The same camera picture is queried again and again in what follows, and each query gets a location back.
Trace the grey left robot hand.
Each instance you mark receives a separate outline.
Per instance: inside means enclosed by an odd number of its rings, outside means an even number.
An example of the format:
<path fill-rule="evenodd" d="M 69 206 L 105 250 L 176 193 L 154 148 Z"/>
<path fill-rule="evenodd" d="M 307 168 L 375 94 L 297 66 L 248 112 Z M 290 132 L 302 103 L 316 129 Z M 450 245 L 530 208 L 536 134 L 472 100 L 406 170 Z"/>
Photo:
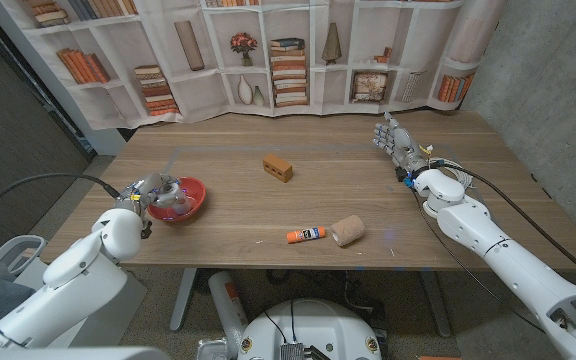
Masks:
<path fill-rule="evenodd" d="M 147 207 L 171 208 L 176 214 L 188 213 L 192 204 L 182 190 L 182 182 L 170 175 L 151 173 L 124 189 L 114 207 L 126 209 L 145 219 Z"/>

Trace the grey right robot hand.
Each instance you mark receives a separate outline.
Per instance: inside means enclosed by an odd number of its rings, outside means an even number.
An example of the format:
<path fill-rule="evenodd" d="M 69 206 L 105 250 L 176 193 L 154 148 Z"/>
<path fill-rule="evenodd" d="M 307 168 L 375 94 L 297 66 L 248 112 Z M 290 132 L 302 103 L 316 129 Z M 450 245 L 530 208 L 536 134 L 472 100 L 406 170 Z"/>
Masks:
<path fill-rule="evenodd" d="M 419 145 L 408 131 L 389 113 L 384 113 L 385 124 L 375 125 L 373 143 L 384 150 L 393 163 L 412 177 L 428 169 Z"/>

